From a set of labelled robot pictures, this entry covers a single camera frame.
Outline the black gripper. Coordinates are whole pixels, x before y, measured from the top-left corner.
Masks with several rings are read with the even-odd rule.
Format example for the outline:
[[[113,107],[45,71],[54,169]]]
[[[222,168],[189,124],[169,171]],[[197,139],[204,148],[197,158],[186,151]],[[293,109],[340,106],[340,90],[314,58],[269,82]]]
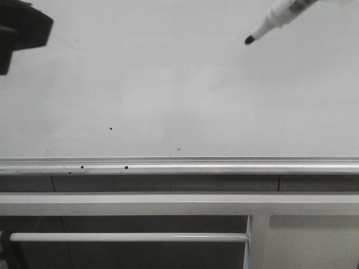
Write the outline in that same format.
[[[1,75],[8,73],[13,50],[47,44],[53,19],[24,1],[1,1]]]

